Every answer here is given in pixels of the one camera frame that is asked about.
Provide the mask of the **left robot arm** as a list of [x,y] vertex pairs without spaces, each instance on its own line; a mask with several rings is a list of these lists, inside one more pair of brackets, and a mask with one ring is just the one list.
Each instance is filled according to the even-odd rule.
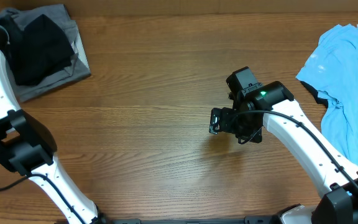
[[68,223],[107,223],[98,206],[75,185],[56,154],[51,132],[18,104],[9,80],[5,48],[9,34],[0,26],[0,165],[21,179],[0,187],[9,190],[25,180],[37,184]]

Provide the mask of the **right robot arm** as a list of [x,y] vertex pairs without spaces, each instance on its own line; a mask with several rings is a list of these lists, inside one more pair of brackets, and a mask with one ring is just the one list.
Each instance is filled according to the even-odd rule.
[[232,107],[212,109],[209,132],[260,143],[265,128],[297,159],[321,198],[314,207],[292,205],[245,223],[358,224],[358,166],[321,134],[293,94],[278,81],[263,85],[249,67],[232,72],[226,83]]

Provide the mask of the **black t-shirt with logo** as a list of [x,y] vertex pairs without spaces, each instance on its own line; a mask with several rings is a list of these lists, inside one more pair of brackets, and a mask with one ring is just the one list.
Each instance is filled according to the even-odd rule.
[[74,51],[64,31],[42,14],[20,30],[11,16],[0,18],[9,34],[5,54],[17,85],[38,85],[71,65]]

